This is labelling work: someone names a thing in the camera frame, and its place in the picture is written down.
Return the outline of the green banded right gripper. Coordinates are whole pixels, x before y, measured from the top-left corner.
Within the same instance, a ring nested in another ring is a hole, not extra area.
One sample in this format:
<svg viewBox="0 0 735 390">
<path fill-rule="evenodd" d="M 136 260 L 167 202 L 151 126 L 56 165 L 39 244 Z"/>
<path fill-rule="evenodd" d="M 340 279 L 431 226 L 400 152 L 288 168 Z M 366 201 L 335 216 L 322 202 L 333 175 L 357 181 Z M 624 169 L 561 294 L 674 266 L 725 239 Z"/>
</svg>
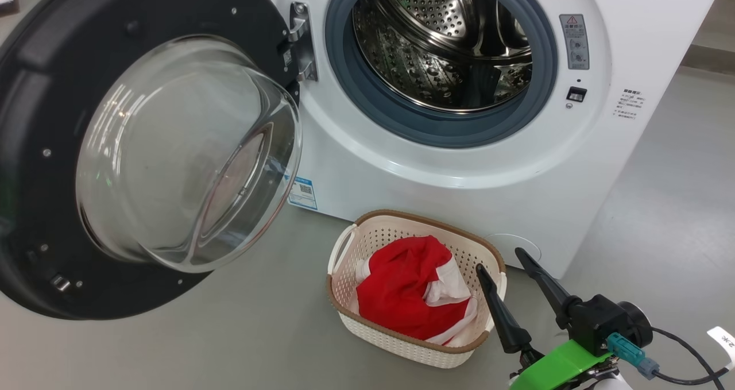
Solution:
<svg viewBox="0 0 735 390">
<path fill-rule="evenodd" d="M 568 330 L 571 325 L 570 309 L 580 304 L 581 299 L 569 294 L 525 249 L 517 247 L 514 251 L 526 275 L 536 282 L 549 302 L 558 327 Z M 607 361 L 611 356 L 609 351 L 596 357 L 570 340 L 541 356 L 531 347 L 530 334 L 518 325 L 500 298 L 498 286 L 488 270 L 477 264 L 475 272 L 504 353 L 520 353 L 522 369 L 511 379 L 508 390 L 623 390 L 623 380 L 619 375 L 603 378 L 586 373 Z"/>
</svg>

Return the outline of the red and white garment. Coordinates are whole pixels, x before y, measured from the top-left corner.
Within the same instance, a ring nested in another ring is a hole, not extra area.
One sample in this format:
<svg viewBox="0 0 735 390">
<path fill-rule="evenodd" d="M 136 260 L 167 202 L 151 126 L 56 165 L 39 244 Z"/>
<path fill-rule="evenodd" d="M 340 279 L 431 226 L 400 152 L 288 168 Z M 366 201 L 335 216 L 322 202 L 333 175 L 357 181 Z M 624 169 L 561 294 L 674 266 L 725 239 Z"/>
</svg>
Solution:
<svg viewBox="0 0 735 390">
<path fill-rule="evenodd" d="M 367 321 L 434 345 L 461 345 L 478 300 L 454 255 L 433 236 L 397 239 L 356 267 L 349 309 Z"/>
</svg>

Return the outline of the dark round glass washer door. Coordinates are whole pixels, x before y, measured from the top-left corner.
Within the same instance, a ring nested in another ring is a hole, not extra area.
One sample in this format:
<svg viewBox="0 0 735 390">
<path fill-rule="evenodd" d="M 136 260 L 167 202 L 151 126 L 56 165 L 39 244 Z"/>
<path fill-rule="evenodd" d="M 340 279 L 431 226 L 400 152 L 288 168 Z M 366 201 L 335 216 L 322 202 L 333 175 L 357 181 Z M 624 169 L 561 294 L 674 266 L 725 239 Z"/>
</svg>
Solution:
<svg viewBox="0 0 735 390">
<path fill-rule="evenodd" d="M 0 42 L 0 292 L 38 314 L 160 308 L 241 257 L 301 160 L 273 0 L 40 0 Z"/>
</svg>

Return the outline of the cream perforated laundry basket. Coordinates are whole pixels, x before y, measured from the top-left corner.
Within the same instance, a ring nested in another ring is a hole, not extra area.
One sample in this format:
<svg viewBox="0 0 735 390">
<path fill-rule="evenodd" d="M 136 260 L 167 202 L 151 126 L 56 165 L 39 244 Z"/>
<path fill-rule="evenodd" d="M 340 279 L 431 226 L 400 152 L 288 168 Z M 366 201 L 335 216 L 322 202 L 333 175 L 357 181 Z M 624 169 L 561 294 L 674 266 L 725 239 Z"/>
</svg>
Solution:
<svg viewBox="0 0 735 390">
<path fill-rule="evenodd" d="M 409 236 L 432 235 L 454 255 L 470 293 L 478 300 L 478 314 L 449 346 L 399 334 L 361 317 L 351 308 L 356 302 L 356 267 L 380 247 Z M 442 369 L 464 364 L 483 345 L 494 323 L 481 291 L 476 265 L 483 265 L 503 299 L 508 284 L 506 264 L 498 249 L 485 238 L 448 223 L 399 210 L 373 210 L 357 218 L 342 231 L 331 251 L 326 278 L 329 301 L 342 324 L 358 338 L 394 355 Z"/>
</svg>

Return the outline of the white front-loading washing machine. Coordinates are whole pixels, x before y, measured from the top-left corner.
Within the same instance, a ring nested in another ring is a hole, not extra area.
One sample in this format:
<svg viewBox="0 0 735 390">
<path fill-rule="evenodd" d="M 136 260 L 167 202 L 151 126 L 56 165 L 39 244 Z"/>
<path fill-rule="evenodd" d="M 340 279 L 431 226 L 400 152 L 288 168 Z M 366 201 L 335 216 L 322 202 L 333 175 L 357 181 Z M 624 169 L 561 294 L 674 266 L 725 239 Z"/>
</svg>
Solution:
<svg viewBox="0 0 735 390">
<path fill-rule="evenodd" d="M 538 1 L 559 50 L 551 99 L 509 138 L 448 149 L 389 133 L 346 96 L 326 52 L 329 0 L 273 0 L 283 16 L 292 2 L 310 8 L 319 79 L 302 84 L 297 176 L 312 180 L 317 212 L 354 221 L 385 208 L 519 235 L 561 277 L 715 0 Z M 562 14 L 585 18 L 589 70 L 568 68 Z M 572 86 L 585 101 L 567 101 Z"/>
</svg>

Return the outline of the grey rubber door gasket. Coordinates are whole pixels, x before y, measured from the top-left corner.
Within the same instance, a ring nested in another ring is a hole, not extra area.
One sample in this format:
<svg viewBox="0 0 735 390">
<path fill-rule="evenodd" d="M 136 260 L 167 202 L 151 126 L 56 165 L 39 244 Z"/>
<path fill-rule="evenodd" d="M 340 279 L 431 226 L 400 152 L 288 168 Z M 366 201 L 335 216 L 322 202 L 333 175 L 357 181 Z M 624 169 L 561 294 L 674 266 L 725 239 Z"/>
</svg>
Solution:
<svg viewBox="0 0 735 390">
<path fill-rule="evenodd" d="M 559 50 L 548 13 L 538 0 L 498 0 L 517 18 L 531 47 L 531 82 L 493 109 L 465 115 L 416 105 L 383 84 L 359 50 L 351 11 L 357 0 L 329 0 L 324 36 L 336 81 L 371 121 L 421 145 L 466 149 L 490 145 L 521 131 L 540 115 L 558 76 Z"/>
</svg>

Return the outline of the metal door hinge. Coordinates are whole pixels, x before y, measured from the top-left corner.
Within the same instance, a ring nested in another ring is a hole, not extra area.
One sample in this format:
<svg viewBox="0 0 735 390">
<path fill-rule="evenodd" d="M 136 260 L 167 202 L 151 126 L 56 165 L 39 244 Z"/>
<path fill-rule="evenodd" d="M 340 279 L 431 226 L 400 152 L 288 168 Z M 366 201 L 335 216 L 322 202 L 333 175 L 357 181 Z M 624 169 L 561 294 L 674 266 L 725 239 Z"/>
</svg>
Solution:
<svg viewBox="0 0 735 390">
<path fill-rule="evenodd" d="M 297 62 L 297 81 L 317 82 L 319 79 L 313 40 L 310 8 L 304 2 L 291 3 L 291 31 L 288 40 Z"/>
</svg>

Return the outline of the round filter cover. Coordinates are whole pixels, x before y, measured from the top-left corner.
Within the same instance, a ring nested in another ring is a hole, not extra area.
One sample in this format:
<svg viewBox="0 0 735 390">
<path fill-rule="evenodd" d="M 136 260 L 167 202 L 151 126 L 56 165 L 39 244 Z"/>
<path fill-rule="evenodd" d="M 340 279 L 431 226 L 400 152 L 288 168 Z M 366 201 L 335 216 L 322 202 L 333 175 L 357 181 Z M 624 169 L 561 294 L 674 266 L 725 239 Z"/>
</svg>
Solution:
<svg viewBox="0 0 735 390">
<path fill-rule="evenodd" d="M 528 254 L 535 259 L 536 262 L 541 262 L 541 251 L 530 240 L 520 237 L 514 234 L 491 234 L 486 236 L 485 239 L 494 247 L 503 257 L 504 263 L 517 269 L 522 268 L 521 262 L 518 260 L 515 249 L 522 248 Z"/>
</svg>

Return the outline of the blue energy label sticker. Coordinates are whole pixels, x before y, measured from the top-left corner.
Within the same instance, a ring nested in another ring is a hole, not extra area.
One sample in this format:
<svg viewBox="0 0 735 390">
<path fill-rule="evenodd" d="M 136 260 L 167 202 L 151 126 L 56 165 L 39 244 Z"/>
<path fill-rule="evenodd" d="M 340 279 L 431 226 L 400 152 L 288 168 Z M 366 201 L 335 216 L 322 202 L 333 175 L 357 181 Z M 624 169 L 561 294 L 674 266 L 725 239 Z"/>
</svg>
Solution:
<svg viewBox="0 0 735 390">
<path fill-rule="evenodd" d="M 291 190 L 287 196 L 287 202 L 296 207 L 318 211 L 312 180 L 297 176 L 292 183 Z"/>
</svg>

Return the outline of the grey warning sticker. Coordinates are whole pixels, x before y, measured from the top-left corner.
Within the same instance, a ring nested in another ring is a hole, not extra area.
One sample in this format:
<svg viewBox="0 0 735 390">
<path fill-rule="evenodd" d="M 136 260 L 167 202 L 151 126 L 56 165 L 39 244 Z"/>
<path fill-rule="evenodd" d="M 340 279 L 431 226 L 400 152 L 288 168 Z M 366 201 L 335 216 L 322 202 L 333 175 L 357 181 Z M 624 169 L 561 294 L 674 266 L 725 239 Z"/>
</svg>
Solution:
<svg viewBox="0 0 735 390">
<path fill-rule="evenodd" d="M 559 15 L 570 70 L 590 69 L 590 50 L 585 18 L 581 14 Z"/>
</svg>

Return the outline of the perforated steel washer drum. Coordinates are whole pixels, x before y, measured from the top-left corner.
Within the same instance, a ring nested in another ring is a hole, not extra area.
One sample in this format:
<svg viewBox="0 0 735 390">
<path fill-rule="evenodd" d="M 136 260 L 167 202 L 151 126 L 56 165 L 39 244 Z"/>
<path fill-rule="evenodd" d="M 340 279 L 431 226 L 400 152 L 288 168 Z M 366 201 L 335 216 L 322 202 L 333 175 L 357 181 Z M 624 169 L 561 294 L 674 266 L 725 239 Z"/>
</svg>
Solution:
<svg viewBox="0 0 735 390">
<path fill-rule="evenodd" d="M 357 0 L 351 18 L 365 63 L 418 106 L 476 113 L 531 82 L 528 39 L 498 0 Z"/>
</svg>

